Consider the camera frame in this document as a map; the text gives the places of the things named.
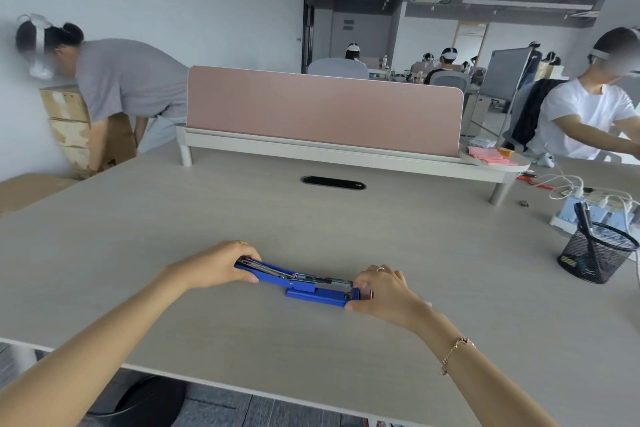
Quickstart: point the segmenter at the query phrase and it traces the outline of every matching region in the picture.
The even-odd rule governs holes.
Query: blue stapler
[[[344,307],[350,300],[360,299],[360,291],[353,288],[353,282],[339,278],[316,277],[282,269],[249,257],[241,257],[236,262],[239,269],[250,271],[260,280],[287,288],[287,297],[303,301]]]

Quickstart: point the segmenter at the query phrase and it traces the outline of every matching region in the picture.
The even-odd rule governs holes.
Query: gray t-shirt
[[[101,39],[82,45],[76,80],[93,122],[119,112],[173,118],[187,115],[188,70],[144,42]]]

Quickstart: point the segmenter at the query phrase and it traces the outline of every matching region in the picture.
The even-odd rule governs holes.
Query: trash can
[[[604,223],[593,223],[591,233],[592,247],[578,228],[557,262],[578,278],[594,284],[604,284],[640,244],[625,232]]]
[[[103,427],[171,427],[180,414],[187,383],[148,376],[129,388],[113,412],[89,412]]]

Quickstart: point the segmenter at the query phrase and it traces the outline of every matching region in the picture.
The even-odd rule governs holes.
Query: bracelet
[[[476,347],[476,345],[473,344],[469,338],[462,337],[462,338],[456,339],[456,343],[453,345],[453,348],[451,349],[451,351],[449,351],[449,354],[445,356],[444,359],[442,360],[442,370],[440,370],[441,375],[444,376],[448,373],[447,364],[449,363],[449,357],[455,350],[458,349],[458,346],[460,346],[461,344],[470,344],[474,348]]]

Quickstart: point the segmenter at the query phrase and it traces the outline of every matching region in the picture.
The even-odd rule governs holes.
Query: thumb
[[[241,270],[241,269],[235,269],[234,280],[239,280],[242,282],[252,282],[253,284],[260,282],[258,277],[253,275],[251,272],[247,270]]]
[[[369,301],[349,301],[344,305],[344,308],[347,310],[355,310],[357,312],[362,312],[364,314],[371,314],[372,310],[372,302]]]

